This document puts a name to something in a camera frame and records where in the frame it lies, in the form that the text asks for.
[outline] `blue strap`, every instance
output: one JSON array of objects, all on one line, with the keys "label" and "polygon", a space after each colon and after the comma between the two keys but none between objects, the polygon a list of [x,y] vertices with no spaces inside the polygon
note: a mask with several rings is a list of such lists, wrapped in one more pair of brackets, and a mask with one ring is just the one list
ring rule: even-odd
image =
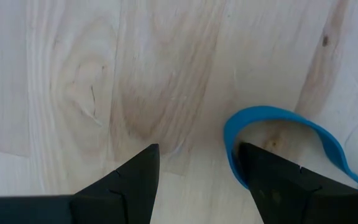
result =
[{"label": "blue strap", "polygon": [[245,188],[248,189],[248,186],[244,180],[240,178],[234,165],[233,149],[237,134],[250,123],[273,119],[295,121],[305,124],[315,130],[323,143],[324,151],[328,156],[328,159],[358,183],[358,175],[351,171],[349,165],[347,165],[346,157],[340,143],[324,128],[291,111],[275,108],[273,106],[254,106],[238,111],[224,125],[224,144],[226,147],[227,158],[229,159],[234,176],[236,176],[237,180]]}]

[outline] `wooden floor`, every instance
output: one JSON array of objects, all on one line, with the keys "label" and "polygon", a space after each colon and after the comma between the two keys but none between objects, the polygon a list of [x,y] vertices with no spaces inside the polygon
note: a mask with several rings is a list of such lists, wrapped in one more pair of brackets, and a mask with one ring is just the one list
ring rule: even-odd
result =
[{"label": "wooden floor", "polygon": [[[262,223],[222,140],[254,105],[358,173],[357,0],[0,0],[0,195],[76,192],[157,142],[152,223]],[[303,126],[239,137],[357,187]]]}]

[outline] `light wood surface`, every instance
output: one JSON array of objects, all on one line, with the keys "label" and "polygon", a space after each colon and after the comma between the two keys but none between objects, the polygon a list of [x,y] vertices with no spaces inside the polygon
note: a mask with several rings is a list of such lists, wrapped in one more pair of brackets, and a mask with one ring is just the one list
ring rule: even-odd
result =
[{"label": "light wood surface", "polygon": [[[0,0],[0,195],[68,194],[152,142],[152,223],[262,223],[225,120],[272,105],[322,125],[358,174],[356,0]],[[239,139],[358,187],[283,121]]]}]

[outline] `black plastic jaw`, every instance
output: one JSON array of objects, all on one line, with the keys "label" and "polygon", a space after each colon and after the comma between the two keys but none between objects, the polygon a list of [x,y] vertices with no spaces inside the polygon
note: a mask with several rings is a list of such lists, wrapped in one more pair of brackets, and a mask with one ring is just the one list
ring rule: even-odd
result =
[{"label": "black plastic jaw", "polygon": [[0,197],[0,223],[150,223],[159,170],[152,144],[74,195]]},{"label": "black plastic jaw", "polygon": [[249,143],[236,157],[265,224],[358,223],[358,190]]}]

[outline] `blue rubber band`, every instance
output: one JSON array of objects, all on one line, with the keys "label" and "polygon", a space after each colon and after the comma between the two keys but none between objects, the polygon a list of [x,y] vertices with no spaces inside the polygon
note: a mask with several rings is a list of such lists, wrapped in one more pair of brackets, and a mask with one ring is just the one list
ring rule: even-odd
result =
[{"label": "blue rubber band", "polygon": [[237,180],[248,189],[247,183],[240,178],[240,175],[234,164],[234,142],[236,140],[237,134],[246,127],[248,124],[256,121],[266,121],[266,120],[287,120],[295,121],[298,123],[305,124],[316,131],[320,137],[321,142],[323,143],[324,151],[328,156],[328,159],[339,169],[345,172],[350,178],[358,183],[358,175],[350,170],[349,165],[347,164],[345,153],[340,143],[336,138],[326,131],[321,126],[314,124],[311,121],[301,117],[298,114],[295,114],[291,111],[283,110],[280,108],[275,108],[273,106],[254,106],[238,111],[233,115],[224,125],[224,144],[226,147],[227,158],[229,159],[231,170],[233,171],[234,176]]}]

